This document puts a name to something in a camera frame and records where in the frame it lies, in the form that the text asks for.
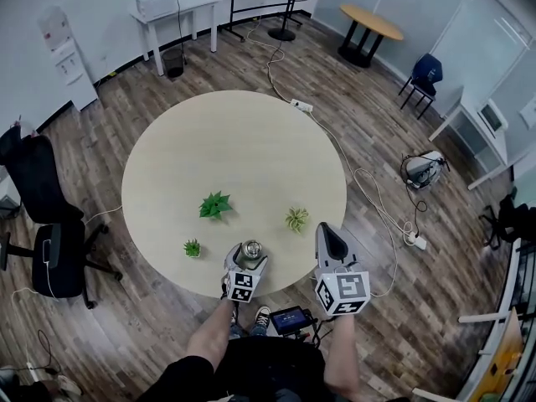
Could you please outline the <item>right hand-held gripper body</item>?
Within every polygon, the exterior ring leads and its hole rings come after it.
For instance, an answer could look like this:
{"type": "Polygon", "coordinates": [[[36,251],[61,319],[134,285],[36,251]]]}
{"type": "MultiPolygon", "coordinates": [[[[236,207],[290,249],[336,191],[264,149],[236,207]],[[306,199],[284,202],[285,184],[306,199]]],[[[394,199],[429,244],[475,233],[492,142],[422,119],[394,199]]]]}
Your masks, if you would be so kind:
{"type": "Polygon", "coordinates": [[[371,300],[369,273],[356,261],[337,265],[319,261],[315,294],[330,317],[360,313],[371,300]]]}

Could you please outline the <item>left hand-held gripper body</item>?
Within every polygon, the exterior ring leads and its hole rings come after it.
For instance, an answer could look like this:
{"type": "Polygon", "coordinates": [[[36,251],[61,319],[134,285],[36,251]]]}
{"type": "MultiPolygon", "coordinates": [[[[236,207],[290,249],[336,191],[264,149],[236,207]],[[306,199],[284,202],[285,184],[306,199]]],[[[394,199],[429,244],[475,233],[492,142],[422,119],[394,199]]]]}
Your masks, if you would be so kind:
{"type": "Polygon", "coordinates": [[[221,299],[249,303],[259,285],[262,272],[259,270],[226,269],[222,278],[221,299]]]}

